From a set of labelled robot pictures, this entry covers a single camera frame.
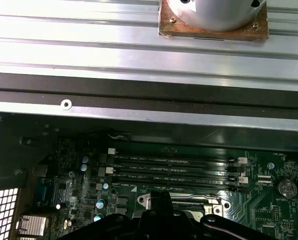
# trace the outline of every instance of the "metal plate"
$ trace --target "metal plate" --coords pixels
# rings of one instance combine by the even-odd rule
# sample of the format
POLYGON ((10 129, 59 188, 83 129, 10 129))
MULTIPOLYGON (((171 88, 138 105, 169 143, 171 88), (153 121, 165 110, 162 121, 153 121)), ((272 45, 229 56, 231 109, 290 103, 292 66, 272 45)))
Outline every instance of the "metal plate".
POLYGON ((256 44, 160 37, 155 0, 2 0, 0 72, 298 91, 298 0, 268 7, 256 44))

